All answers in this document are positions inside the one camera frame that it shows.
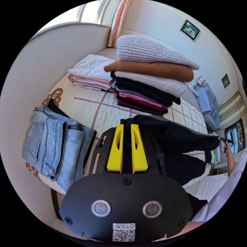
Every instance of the television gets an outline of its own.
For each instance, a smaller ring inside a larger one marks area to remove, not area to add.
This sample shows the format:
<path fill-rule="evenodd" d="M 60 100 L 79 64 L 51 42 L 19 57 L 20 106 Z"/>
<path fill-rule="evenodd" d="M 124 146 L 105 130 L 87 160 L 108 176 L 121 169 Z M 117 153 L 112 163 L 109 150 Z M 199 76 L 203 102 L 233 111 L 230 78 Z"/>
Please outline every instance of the television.
<path fill-rule="evenodd" d="M 242 119 L 225 129 L 226 139 L 233 140 L 230 143 L 232 154 L 236 154 L 245 148 L 244 125 Z"/>

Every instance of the blue jeans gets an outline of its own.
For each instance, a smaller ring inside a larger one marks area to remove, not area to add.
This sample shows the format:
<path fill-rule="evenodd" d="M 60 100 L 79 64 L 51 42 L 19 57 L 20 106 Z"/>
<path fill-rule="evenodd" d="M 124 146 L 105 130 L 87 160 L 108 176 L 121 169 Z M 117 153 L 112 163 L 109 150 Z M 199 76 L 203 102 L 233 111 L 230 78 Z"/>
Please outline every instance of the blue jeans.
<path fill-rule="evenodd" d="M 94 130 L 36 107 L 22 146 L 22 158 L 64 190 L 83 176 L 83 161 Z"/>

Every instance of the bed sheet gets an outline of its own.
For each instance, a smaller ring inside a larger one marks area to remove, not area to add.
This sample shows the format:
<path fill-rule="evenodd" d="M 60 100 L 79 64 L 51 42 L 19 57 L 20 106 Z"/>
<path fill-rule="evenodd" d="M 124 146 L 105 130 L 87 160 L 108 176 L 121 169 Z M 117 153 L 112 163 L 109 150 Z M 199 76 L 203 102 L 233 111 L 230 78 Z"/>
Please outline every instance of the bed sheet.
<path fill-rule="evenodd" d="M 117 59 L 115 48 L 107 48 L 98 54 L 113 60 Z M 120 119 L 131 118 L 138 114 L 150 114 L 118 106 L 115 94 L 78 87 L 68 80 L 68 76 L 69 75 L 66 74 L 54 86 L 41 105 L 47 105 L 49 100 L 53 98 L 55 104 L 69 117 L 97 131 L 92 150 L 84 168 L 84 176 L 86 176 L 88 174 L 93 150 L 104 131 L 120 124 Z M 207 134 L 206 124 L 202 114 L 184 100 L 181 101 L 181 105 L 174 104 L 169 110 L 169 113 L 165 114 L 164 117 L 198 132 Z M 194 151 L 188 155 L 205 160 L 205 154 L 201 151 Z M 26 167 L 36 178 L 43 181 L 52 189 L 61 194 L 66 193 L 56 181 L 51 181 L 49 178 L 38 173 L 32 164 L 26 163 Z M 190 181 L 185 186 L 188 187 L 188 185 L 192 185 L 194 182 L 208 175 L 208 173 L 209 167 L 207 166 L 205 173 L 201 177 Z"/>

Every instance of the door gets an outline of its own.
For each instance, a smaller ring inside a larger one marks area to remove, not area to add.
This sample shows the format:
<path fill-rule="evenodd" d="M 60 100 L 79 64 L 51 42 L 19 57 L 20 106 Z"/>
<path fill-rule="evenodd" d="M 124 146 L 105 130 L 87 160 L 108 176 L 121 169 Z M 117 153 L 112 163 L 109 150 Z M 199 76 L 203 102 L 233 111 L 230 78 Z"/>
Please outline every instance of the door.
<path fill-rule="evenodd" d="M 204 177 L 199 182 L 195 197 L 200 200 L 210 201 L 218 190 L 224 185 L 227 179 L 227 173 Z"/>

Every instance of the screw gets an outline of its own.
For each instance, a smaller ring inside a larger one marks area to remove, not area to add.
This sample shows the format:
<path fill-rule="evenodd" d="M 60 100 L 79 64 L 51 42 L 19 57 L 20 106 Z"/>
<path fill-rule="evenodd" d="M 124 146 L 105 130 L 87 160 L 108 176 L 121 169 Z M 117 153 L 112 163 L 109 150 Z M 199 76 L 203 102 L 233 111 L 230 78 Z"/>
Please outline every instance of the screw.
<path fill-rule="evenodd" d="M 178 223 L 178 226 L 183 226 L 185 224 L 185 219 L 181 220 L 179 223 Z"/>
<path fill-rule="evenodd" d="M 125 178 L 125 179 L 123 180 L 123 183 L 124 183 L 125 185 L 130 185 L 130 184 L 132 183 L 132 181 L 131 181 L 130 178 Z"/>
<path fill-rule="evenodd" d="M 69 217 L 65 217 L 65 218 L 64 218 L 64 221 L 65 221 L 67 224 L 69 224 L 69 225 L 72 224 L 72 219 L 69 218 Z"/>

